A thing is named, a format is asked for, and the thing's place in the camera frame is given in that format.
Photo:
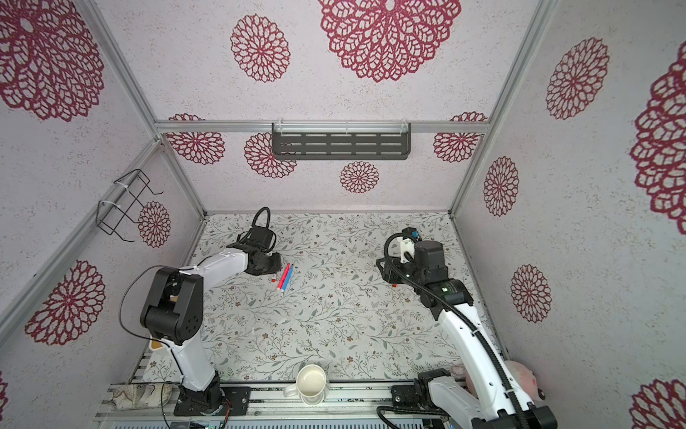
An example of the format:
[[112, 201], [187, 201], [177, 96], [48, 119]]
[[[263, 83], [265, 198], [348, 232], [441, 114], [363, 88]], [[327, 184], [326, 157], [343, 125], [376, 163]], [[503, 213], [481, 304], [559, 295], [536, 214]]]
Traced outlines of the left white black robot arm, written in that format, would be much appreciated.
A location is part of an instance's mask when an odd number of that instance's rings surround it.
[[219, 372], [207, 357], [201, 338], [205, 291], [240, 273], [274, 275], [281, 269], [280, 253], [243, 245], [225, 248], [195, 266], [157, 269], [140, 323], [170, 350], [180, 370], [175, 415], [211, 416], [225, 407]]

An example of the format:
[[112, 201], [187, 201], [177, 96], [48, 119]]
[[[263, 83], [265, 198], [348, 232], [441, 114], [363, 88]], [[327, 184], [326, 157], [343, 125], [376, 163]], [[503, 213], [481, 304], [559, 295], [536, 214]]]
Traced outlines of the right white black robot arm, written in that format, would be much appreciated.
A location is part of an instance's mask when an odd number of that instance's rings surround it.
[[448, 371], [421, 373], [416, 379], [417, 405], [393, 406], [392, 413], [441, 416], [446, 428], [558, 426], [550, 408], [534, 403], [496, 352], [466, 286], [450, 277], [441, 243], [394, 233], [376, 264], [386, 282], [403, 283], [416, 292], [455, 344], [475, 389], [470, 393]]

